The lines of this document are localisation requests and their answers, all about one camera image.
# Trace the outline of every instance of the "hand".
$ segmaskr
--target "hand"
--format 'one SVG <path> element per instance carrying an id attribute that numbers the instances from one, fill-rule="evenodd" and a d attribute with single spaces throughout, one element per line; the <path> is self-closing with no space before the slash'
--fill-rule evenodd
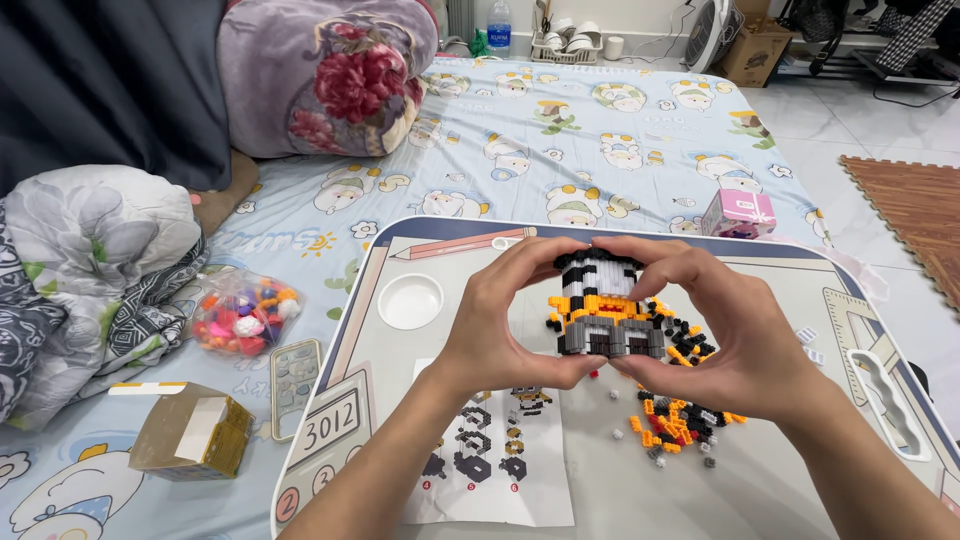
<path id="1" fill-rule="evenodd" d="M 647 265 L 630 300 L 656 296 L 669 282 L 683 287 L 717 340 L 719 351 L 694 368 L 649 356 L 610 360 L 651 392 L 713 410 L 791 422 L 818 394 L 830 390 L 832 382 L 804 354 L 764 280 L 734 272 L 706 250 L 680 240 L 603 236 L 593 238 L 593 245 Z"/>
<path id="2" fill-rule="evenodd" d="M 507 325 L 507 308 L 519 289 L 559 276 L 553 259 L 588 247 L 567 237 L 529 236 L 473 274 L 446 345 L 427 369 L 455 391 L 474 394 L 534 385 L 569 389 L 607 363 L 603 356 L 534 355 Z"/>

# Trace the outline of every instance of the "dish rack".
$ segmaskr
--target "dish rack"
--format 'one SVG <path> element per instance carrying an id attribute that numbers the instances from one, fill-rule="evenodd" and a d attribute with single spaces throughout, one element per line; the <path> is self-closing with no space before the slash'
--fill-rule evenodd
<path id="1" fill-rule="evenodd" d="M 597 63 L 597 55 L 603 47 L 601 41 L 603 38 L 595 39 L 593 47 L 580 49 L 575 53 L 559 53 L 543 44 L 543 32 L 537 30 L 534 32 L 534 50 L 530 54 L 533 61 L 542 61 L 547 63 L 566 63 L 590 65 Z"/>

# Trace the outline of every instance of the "wooden pattern floor mat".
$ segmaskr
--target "wooden pattern floor mat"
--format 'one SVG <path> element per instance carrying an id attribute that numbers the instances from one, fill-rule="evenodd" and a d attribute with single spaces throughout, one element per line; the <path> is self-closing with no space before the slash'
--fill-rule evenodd
<path id="1" fill-rule="evenodd" d="M 960 309 L 960 169 L 847 156 L 840 162 L 948 303 Z"/>

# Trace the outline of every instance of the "cartoon pattern bed sheet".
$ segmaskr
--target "cartoon pattern bed sheet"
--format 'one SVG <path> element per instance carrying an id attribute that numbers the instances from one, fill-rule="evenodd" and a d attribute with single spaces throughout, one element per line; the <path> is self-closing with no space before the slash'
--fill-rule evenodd
<path id="1" fill-rule="evenodd" d="M 434 61 L 424 78 L 419 119 L 395 153 L 264 162 L 257 190 L 211 239 L 206 272 L 248 267 L 306 294 L 285 343 L 316 337 L 325 350 L 368 243 L 414 214 L 699 233 L 717 188 L 730 187 L 768 194 L 778 233 L 828 242 L 774 139 L 725 80 L 459 59 Z M 180 309 L 191 312 L 197 293 L 186 286 Z M 0 538 L 269 537 L 289 446 L 270 436 L 268 368 L 267 355 L 212 357 L 187 343 L 137 378 L 207 384 L 257 416 L 235 480 L 127 469 L 150 397 L 85 400 L 40 434 L 0 427 Z"/>

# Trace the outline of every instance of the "instruction sheet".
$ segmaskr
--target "instruction sheet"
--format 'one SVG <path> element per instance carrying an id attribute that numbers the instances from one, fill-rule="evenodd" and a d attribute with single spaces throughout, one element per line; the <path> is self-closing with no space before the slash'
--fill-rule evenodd
<path id="1" fill-rule="evenodd" d="M 421 358 L 414 379 L 433 358 Z M 528 386 L 474 395 L 437 441 L 403 523 L 572 527 L 560 392 Z"/>

